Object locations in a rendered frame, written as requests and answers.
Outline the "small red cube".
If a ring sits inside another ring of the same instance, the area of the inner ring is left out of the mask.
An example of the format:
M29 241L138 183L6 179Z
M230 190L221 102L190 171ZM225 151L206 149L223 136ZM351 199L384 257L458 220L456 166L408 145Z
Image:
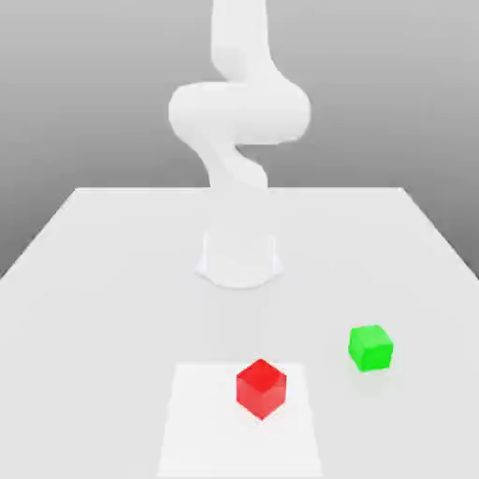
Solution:
M257 359L236 376L236 401L264 420L285 403L287 376L264 359Z

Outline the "small green cube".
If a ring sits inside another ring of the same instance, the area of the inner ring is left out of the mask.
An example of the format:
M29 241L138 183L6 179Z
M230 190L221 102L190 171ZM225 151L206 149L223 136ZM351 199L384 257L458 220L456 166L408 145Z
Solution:
M348 353L361 372L388 369L393 349L394 342L379 325L350 330Z

